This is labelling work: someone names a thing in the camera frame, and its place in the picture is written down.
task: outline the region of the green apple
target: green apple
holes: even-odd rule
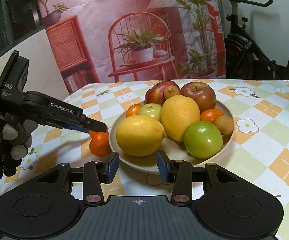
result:
[[[161,107],[162,106],[159,104],[153,104],[153,103],[146,104],[139,109],[138,114],[153,117],[154,119],[156,119],[160,122]]]
[[[217,154],[223,145],[220,131],[213,123],[207,121],[198,121],[190,125],[183,141],[192,156],[203,160]]]

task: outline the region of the white wall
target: white wall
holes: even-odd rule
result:
[[[38,91],[59,100],[69,96],[53,56],[46,30],[32,35],[1,56],[0,75],[14,50],[18,50],[20,56],[29,59],[28,79],[24,91]]]
[[[251,0],[265,3],[268,0]],[[273,0],[273,4],[263,8],[249,4],[238,4],[239,23],[242,16],[249,18],[246,31],[254,38],[269,59],[286,66],[289,59],[289,0]],[[222,1],[222,18],[225,35],[230,32],[231,3]]]

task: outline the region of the yellow lemon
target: yellow lemon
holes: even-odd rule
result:
[[[166,134],[177,142],[183,142],[187,128],[200,121],[200,110],[192,98],[176,95],[163,104],[160,118]]]
[[[145,115],[132,115],[123,120],[116,133],[119,147],[125,154],[147,156],[158,150],[165,130],[156,119]]]

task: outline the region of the checkered tablecloth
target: checkered tablecloth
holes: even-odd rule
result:
[[[192,80],[175,80],[182,87]],[[235,116],[236,132],[226,152],[215,162],[263,188],[281,195],[285,215],[277,237],[289,240],[289,81],[199,80],[208,83],[217,99]],[[111,127],[129,106],[143,101],[146,91],[158,81],[90,84],[65,99],[81,107],[88,117]],[[39,126],[33,133],[32,148],[13,177],[0,180],[6,192],[32,177],[68,162],[82,167],[94,160],[89,151],[90,137],[77,131]],[[114,182],[102,185],[108,195],[171,195],[172,185],[159,176],[138,172],[121,163]],[[82,184],[72,194],[82,198]],[[194,183],[193,198],[203,194]]]

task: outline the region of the table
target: table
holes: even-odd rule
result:
[[[175,80],[182,87],[193,80]],[[198,80],[209,84],[219,101],[233,113],[236,132],[227,150],[215,162],[273,195],[283,205],[285,215],[277,237],[289,240],[289,81]],[[111,127],[129,106],[143,101],[146,91],[158,81],[89,84],[65,99],[81,107],[93,119]],[[71,167],[97,159],[88,148],[88,134],[39,126],[33,133],[32,148],[13,177],[0,180],[4,193],[32,177],[68,162]],[[121,163],[110,185],[102,185],[108,195],[167,195],[172,185],[159,176],[138,172]],[[72,194],[82,198],[82,184],[75,183]],[[193,185],[193,199],[203,194],[201,183]]]

